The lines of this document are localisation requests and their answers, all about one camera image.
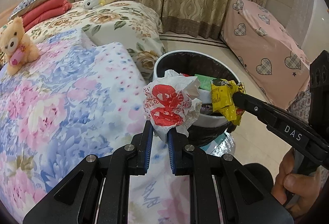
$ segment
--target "red folded quilt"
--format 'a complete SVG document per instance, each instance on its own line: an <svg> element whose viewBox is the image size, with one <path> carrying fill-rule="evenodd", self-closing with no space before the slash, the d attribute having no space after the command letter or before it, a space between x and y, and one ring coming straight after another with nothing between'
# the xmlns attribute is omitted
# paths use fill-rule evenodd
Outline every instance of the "red folded quilt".
<svg viewBox="0 0 329 224"><path fill-rule="evenodd" d="M67 0L47 0L46 2L34 8L32 11L29 11L22 16L24 26L27 26L31 21L38 18L42 13L65 5L65 2L67 3Z"/></svg>
<svg viewBox="0 0 329 224"><path fill-rule="evenodd" d="M65 4L63 6L60 6L59 8L48 10L48 11L42 13L39 17L37 17L36 19L31 21L28 25L24 26L25 32L30 30L32 27L36 26L38 23L41 23L45 20L63 15L64 13L66 13L68 10L70 10L72 8L72 4L69 3L67 0L65 0L64 3Z"/></svg>

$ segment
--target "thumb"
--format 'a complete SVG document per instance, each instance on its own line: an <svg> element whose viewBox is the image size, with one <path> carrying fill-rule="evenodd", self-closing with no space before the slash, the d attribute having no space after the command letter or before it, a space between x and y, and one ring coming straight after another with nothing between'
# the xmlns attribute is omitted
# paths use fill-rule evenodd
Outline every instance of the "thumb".
<svg viewBox="0 0 329 224"><path fill-rule="evenodd" d="M303 198L312 197L318 191L318 180L316 176L305 176L300 174L288 174L283 186L286 190Z"/></svg>

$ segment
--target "yellow snack packaging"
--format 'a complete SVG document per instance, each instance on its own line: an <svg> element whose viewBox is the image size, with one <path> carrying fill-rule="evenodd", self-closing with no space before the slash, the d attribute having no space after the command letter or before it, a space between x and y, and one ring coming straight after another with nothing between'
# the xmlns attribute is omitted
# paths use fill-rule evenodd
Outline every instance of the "yellow snack packaging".
<svg viewBox="0 0 329 224"><path fill-rule="evenodd" d="M246 93L244 84L238 85L233 81L225 79L215 79L211 81L211 94L213 103L213 112L220 112L228 121L234 125L240 125L244 110L234 105L232 95L236 92Z"/></svg>

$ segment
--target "white paper bag with red print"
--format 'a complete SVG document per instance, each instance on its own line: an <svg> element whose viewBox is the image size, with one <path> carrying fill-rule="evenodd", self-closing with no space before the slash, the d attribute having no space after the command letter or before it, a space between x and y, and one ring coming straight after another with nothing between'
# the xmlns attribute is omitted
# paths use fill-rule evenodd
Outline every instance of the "white paper bag with red print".
<svg viewBox="0 0 329 224"><path fill-rule="evenodd" d="M146 95L144 110L156 135L167 143L168 131L176 127L177 132L189 135L187 129L198 119L202 102L199 95L200 82L197 77L180 76L167 70L163 78L157 78L144 87Z"/></svg>

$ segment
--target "silver screw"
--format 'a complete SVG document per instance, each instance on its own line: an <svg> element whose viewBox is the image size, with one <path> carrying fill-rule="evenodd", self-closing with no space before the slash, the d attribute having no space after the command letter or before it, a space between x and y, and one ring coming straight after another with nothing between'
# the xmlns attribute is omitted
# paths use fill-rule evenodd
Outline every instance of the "silver screw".
<svg viewBox="0 0 329 224"><path fill-rule="evenodd" d="M124 147L124 149L125 149L126 151L132 151L133 149L135 149L135 146L132 145L132 144L127 144L127 145Z"/></svg>
<svg viewBox="0 0 329 224"><path fill-rule="evenodd" d="M229 153L224 154L223 158L224 158L225 161L232 161L233 160L233 156L230 155Z"/></svg>
<svg viewBox="0 0 329 224"><path fill-rule="evenodd" d="M91 163L91 162L93 162L93 161L95 161L95 160L96 160L96 156L93 155L93 154L88 155L88 156L86 157L86 161L87 161L88 163Z"/></svg>
<svg viewBox="0 0 329 224"><path fill-rule="evenodd" d="M194 146L193 145L190 145L190 144L188 144L188 145L185 145L185 150L187 150L187 151L189 151L189 152L191 152L191 151L194 151Z"/></svg>

